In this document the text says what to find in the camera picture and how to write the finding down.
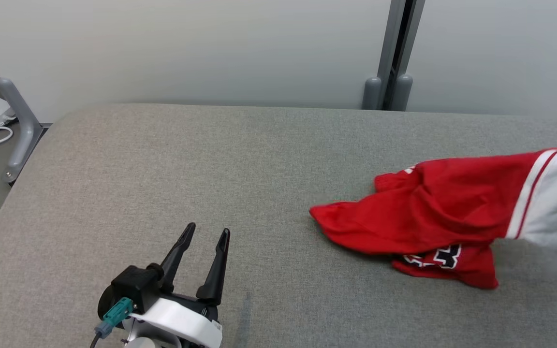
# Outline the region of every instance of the teal connector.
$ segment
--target teal connector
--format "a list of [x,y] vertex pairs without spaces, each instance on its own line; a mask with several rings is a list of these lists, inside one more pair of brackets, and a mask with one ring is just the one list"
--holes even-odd
[[94,328],[94,331],[101,339],[106,339],[111,334],[113,328],[122,322],[132,312],[132,300],[128,297],[122,297],[121,300],[111,307],[111,309],[104,315],[102,322],[99,326]]

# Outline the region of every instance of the gray partition foot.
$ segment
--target gray partition foot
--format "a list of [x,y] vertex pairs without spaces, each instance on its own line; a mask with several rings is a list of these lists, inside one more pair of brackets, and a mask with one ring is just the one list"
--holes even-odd
[[44,128],[40,126],[38,119],[31,112],[23,97],[20,96],[12,81],[0,79],[0,91],[14,110],[20,125],[18,142],[2,175],[3,181],[11,185],[18,178],[18,174],[23,169],[33,148],[36,147],[40,137],[42,137]]
[[365,92],[362,96],[362,110],[377,110],[382,90],[382,80],[377,77],[369,77],[365,82]]
[[393,101],[390,110],[404,112],[407,109],[407,101],[410,98],[411,84],[413,79],[407,73],[396,78]]

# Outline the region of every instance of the black cable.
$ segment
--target black cable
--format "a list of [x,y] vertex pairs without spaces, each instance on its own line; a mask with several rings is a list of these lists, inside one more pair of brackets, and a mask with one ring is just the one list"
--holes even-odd
[[96,336],[93,338],[93,341],[89,345],[89,348],[96,348],[96,343],[98,342],[99,338],[100,338],[100,334],[96,334]]

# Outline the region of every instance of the red and white clothing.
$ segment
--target red and white clothing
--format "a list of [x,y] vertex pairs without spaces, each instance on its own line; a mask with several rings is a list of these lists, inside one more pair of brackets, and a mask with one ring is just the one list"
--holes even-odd
[[400,255],[393,266],[409,275],[493,289],[495,238],[557,244],[557,148],[424,161],[374,183],[371,196],[311,215],[333,242]]

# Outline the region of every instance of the gray tabletop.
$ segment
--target gray tabletop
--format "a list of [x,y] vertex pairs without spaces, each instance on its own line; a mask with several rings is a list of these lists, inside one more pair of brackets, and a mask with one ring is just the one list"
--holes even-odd
[[419,161],[555,146],[557,121],[530,117],[182,105],[69,115],[0,211],[0,347],[88,346],[104,287],[160,261],[190,221],[175,281],[188,295],[232,231],[224,347],[557,347],[557,249],[496,242],[500,287],[479,290],[337,247],[308,214]]

